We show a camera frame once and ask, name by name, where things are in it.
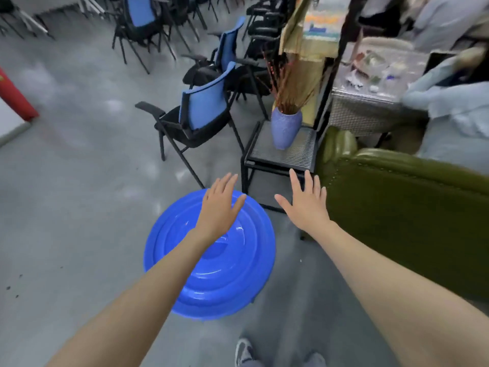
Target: green leather sofa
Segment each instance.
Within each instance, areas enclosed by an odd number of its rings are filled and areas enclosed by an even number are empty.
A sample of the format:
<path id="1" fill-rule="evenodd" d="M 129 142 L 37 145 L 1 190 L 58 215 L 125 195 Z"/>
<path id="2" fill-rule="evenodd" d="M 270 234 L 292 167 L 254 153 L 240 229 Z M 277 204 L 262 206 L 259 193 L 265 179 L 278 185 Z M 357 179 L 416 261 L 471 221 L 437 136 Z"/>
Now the green leather sofa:
<path id="1" fill-rule="evenodd" d="M 328 129 L 316 173 L 339 226 L 377 252 L 473 299 L 489 300 L 489 178 Z"/>

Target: shoe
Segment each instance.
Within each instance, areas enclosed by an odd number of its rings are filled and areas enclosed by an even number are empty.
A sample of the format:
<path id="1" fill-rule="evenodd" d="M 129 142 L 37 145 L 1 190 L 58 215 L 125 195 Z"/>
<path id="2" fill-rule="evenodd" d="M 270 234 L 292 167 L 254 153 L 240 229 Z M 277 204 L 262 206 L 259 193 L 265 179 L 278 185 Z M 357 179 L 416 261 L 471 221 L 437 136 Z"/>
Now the shoe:
<path id="1" fill-rule="evenodd" d="M 239 367 L 244 362 L 253 361 L 255 359 L 253 354 L 253 346 L 251 346 L 248 339 L 241 338 L 238 340 L 234 356 L 234 367 Z"/>
<path id="2" fill-rule="evenodd" d="M 321 354 L 313 352 L 306 358 L 303 367 L 326 367 L 326 360 Z"/>

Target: hand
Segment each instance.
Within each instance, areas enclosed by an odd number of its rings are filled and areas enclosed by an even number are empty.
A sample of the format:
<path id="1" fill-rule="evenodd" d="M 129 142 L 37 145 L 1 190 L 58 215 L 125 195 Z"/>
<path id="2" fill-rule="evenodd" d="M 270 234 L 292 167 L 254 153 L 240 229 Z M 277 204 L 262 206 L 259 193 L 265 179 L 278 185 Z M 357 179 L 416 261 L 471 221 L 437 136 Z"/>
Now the hand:
<path id="1" fill-rule="evenodd" d="M 218 178 L 205 192 L 195 230 L 200 236 L 205 237 L 209 246 L 231 228 L 238 212 L 245 204 L 247 196 L 243 194 L 231 208 L 236 180 L 238 175 L 231 177 L 231 173 L 228 173 L 224 178 Z"/>
<path id="2" fill-rule="evenodd" d="M 321 188 L 319 176 L 313 178 L 309 171 L 305 172 L 305 188 L 302 191 L 299 179 L 294 170 L 290 169 L 290 183 L 292 184 L 293 205 L 279 194 L 275 199 L 283 208 L 290 220 L 299 229 L 304 230 L 314 237 L 314 234 L 330 222 L 328 211 L 326 210 L 326 187 Z"/>
<path id="3" fill-rule="evenodd" d="M 461 51 L 455 58 L 455 70 L 474 69 L 482 63 L 486 55 L 486 49 L 483 47 L 471 47 Z"/>

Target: grey floor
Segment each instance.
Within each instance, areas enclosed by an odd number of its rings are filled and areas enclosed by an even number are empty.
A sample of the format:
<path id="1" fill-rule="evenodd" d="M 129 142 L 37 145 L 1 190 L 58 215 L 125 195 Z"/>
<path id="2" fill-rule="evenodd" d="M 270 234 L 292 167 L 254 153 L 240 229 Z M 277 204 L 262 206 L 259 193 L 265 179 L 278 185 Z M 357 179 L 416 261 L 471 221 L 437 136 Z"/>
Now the grey floor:
<path id="1" fill-rule="evenodd" d="M 220 21 L 204 10 L 209 30 L 225 30 L 244 14 L 219 5 Z M 113 24 L 75 12 L 46 17 L 56 41 L 0 37 L 2 67 L 39 110 L 33 126 L 0 149 L 0 365 L 44 365 L 78 327 L 143 274 L 142 255 L 156 218 L 198 185 L 177 154 L 158 152 L 153 119 L 140 100 L 171 109 L 192 65 L 173 61 L 166 47 L 148 55 L 148 76 L 126 46 L 110 47 Z M 195 21 L 209 55 L 217 39 Z M 172 46 L 185 48 L 176 35 Z M 243 51 L 241 41 L 238 49 Z M 266 101 L 271 108 L 271 100 Z M 244 140 L 260 119 L 256 99 L 232 115 Z M 225 128 L 186 153 L 205 184 L 239 173 L 240 151 Z M 281 177 L 259 175 L 250 194 L 269 200 Z M 286 216 L 269 212 L 277 256 L 253 304 L 217 321 L 170 315 L 143 362 L 145 367 L 229 367 L 235 342 L 247 335 L 266 366 L 299 365 L 311 350 L 334 367 L 393 366 L 392 353 L 329 258 L 298 239 Z"/>

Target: blue bucket lid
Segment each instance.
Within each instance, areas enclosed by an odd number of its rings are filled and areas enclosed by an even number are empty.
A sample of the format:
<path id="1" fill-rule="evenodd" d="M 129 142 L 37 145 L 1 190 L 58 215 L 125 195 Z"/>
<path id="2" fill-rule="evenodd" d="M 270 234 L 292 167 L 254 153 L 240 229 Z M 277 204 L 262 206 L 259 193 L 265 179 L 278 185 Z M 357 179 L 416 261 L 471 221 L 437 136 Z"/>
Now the blue bucket lid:
<path id="1" fill-rule="evenodd" d="M 205 189 L 173 203 L 158 218 L 146 242 L 148 271 L 195 227 Z M 233 192 L 233 204 L 241 192 Z M 275 261 L 275 234 L 270 218 L 247 197 L 236 222 L 202 255 L 183 287 L 173 311 L 184 317 L 212 320 L 244 308 L 265 285 Z"/>

